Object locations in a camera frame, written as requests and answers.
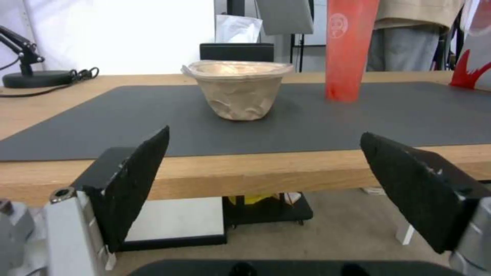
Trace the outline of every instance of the red object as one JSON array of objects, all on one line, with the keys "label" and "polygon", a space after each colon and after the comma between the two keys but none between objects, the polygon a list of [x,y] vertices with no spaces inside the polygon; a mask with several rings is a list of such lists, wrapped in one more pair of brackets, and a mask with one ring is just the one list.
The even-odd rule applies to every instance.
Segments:
[{"label": "red object", "polygon": [[474,89],[479,77],[491,68],[491,62],[489,62],[483,67],[469,72],[467,70],[469,55],[470,50],[465,51],[462,57],[457,62],[457,66],[455,67],[455,72],[452,76],[452,82],[450,83],[450,85]]},{"label": "red object", "polygon": [[329,0],[327,5],[326,97],[358,99],[379,0]]}]

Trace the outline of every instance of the person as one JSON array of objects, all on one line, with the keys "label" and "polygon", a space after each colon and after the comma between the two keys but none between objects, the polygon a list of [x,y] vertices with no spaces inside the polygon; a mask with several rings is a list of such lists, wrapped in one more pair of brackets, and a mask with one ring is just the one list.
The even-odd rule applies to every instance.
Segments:
[{"label": "person", "polygon": [[367,71],[428,71],[464,0],[380,0]]}]

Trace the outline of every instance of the bowl rim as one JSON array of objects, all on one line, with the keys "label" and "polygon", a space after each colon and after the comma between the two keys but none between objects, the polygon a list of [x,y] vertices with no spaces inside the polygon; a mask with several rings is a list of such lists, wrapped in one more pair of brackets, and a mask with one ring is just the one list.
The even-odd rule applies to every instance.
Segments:
[{"label": "bowl rim", "polygon": [[[266,65],[272,69],[258,73],[238,73],[217,75],[198,71],[196,68],[199,65],[206,64],[223,64],[223,65],[241,65],[241,66],[258,66]],[[228,60],[200,60],[191,63],[189,66],[183,66],[181,70],[184,74],[190,75],[196,79],[256,79],[256,78],[281,78],[284,74],[293,71],[293,64],[280,62],[264,62],[264,61],[228,61]]]}]

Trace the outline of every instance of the desk lamp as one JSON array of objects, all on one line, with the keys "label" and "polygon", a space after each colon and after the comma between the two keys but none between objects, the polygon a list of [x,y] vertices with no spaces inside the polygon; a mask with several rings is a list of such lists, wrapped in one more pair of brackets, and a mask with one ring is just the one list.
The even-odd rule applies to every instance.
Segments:
[{"label": "desk lamp", "polygon": [[73,76],[70,71],[33,71],[31,64],[44,61],[44,57],[36,53],[36,44],[4,26],[0,26],[0,42],[14,51],[21,62],[20,73],[3,76],[5,87],[35,88],[58,86],[72,82]]}]

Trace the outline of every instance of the black cable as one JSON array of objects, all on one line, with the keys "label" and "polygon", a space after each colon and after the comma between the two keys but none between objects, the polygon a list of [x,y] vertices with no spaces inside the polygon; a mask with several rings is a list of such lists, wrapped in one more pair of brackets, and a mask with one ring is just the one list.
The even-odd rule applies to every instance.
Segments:
[{"label": "black cable", "polygon": [[70,74],[73,76],[73,80],[69,84],[53,87],[53,88],[50,88],[48,90],[30,93],[30,94],[13,94],[13,95],[2,95],[2,94],[0,94],[0,98],[26,98],[26,97],[44,95],[44,94],[51,93],[53,91],[65,89],[65,88],[71,87],[77,83],[81,83],[81,82],[86,81],[86,80],[95,79],[99,75],[99,68],[92,67],[90,70],[83,69],[80,72],[77,72],[74,69],[74,70],[70,70]]},{"label": "black cable", "polygon": [[8,67],[10,67],[10,66],[12,66],[12,65],[16,64],[16,63],[19,61],[19,59],[20,59],[20,58],[18,57],[18,58],[17,58],[16,60],[14,60],[12,63],[9,63],[9,64],[7,64],[7,65],[6,65],[6,66],[4,66],[4,67],[0,67],[0,71],[1,71],[1,70],[3,70],[3,69],[7,69]]}]

